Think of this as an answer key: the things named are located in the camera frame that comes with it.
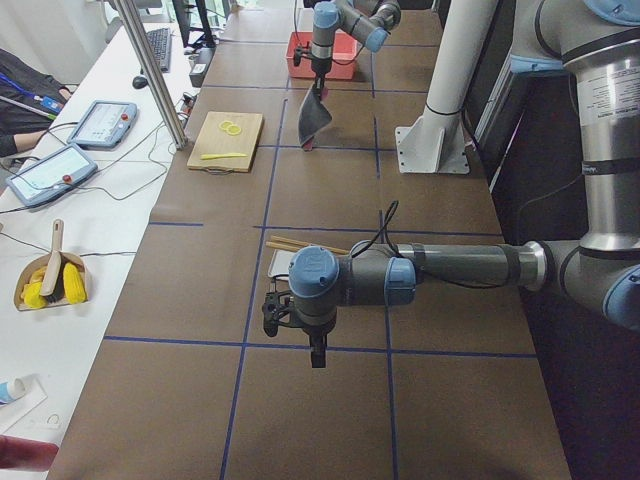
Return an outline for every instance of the corn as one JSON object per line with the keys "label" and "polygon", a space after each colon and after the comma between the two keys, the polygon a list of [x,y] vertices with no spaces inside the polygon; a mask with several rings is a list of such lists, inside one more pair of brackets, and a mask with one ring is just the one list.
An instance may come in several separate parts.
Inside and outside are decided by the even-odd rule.
{"label": "corn", "polygon": [[67,262],[62,272],[64,282],[64,295],[69,303],[82,303],[87,300],[87,292],[84,289],[84,282],[78,272],[78,267]]}
{"label": "corn", "polygon": [[24,289],[24,303],[29,308],[42,308],[47,306],[47,301],[40,295],[42,282],[30,283]]}
{"label": "corn", "polygon": [[47,271],[47,266],[40,267],[38,270],[31,274],[31,278],[29,278],[29,283],[41,282],[44,280],[44,274]]}

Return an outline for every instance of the tube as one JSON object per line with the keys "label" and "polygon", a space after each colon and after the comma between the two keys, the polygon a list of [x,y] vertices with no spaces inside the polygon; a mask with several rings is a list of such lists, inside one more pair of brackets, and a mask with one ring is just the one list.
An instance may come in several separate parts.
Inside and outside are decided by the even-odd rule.
{"label": "tube", "polygon": [[19,378],[0,383],[0,406],[15,402],[24,397],[27,389]]}

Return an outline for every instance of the cardboard tray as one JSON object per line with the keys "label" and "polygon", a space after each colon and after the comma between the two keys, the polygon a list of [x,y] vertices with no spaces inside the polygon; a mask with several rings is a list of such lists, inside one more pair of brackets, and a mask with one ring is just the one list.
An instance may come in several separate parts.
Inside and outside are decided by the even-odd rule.
{"label": "cardboard tray", "polygon": [[[66,260],[67,262],[71,262],[78,267],[78,271],[80,272],[80,276],[82,277],[82,281],[84,282],[84,290],[85,292],[87,292],[87,300],[85,301],[88,301],[90,275],[89,275],[89,272],[87,271],[87,268],[84,265],[84,262],[80,257],[72,253],[60,252],[60,255],[62,255],[62,258],[64,260]],[[22,273],[20,274],[20,277],[18,278],[18,283],[16,285],[16,291],[13,294],[13,304],[19,311],[22,312],[25,310],[35,310],[25,305],[25,303],[20,298],[20,294],[22,293],[23,287],[29,282],[29,278],[31,278],[31,275],[33,274],[33,272],[35,272],[37,269],[41,267],[45,267],[49,263],[50,257],[51,257],[51,253],[48,253],[47,255],[36,258],[33,262],[27,265],[22,271]],[[38,310],[43,310],[45,308],[51,308],[51,307],[60,307],[62,305],[69,305],[69,301],[67,300],[66,297],[63,297],[58,302],[50,303],[47,306]]]}

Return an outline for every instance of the chopsticks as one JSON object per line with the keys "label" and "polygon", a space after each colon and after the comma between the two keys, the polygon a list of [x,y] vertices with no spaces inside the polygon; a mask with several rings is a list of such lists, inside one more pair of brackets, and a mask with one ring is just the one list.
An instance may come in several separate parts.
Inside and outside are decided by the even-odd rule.
{"label": "chopsticks", "polygon": [[318,245],[317,243],[301,242],[299,240],[278,237],[276,235],[271,235],[271,238],[265,243],[265,245],[270,248],[277,248],[278,250],[286,250],[287,252],[297,252],[303,247],[316,245],[329,250],[331,253],[335,253],[336,255],[347,255],[349,253],[348,250],[343,250],[342,248],[327,247],[326,245]]}

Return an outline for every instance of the person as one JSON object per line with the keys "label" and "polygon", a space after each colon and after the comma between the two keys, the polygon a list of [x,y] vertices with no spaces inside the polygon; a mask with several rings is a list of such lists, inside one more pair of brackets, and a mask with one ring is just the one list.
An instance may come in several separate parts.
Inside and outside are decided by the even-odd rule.
{"label": "person", "polygon": [[69,89],[51,75],[0,48],[0,157],[35,147],[70,97]]}

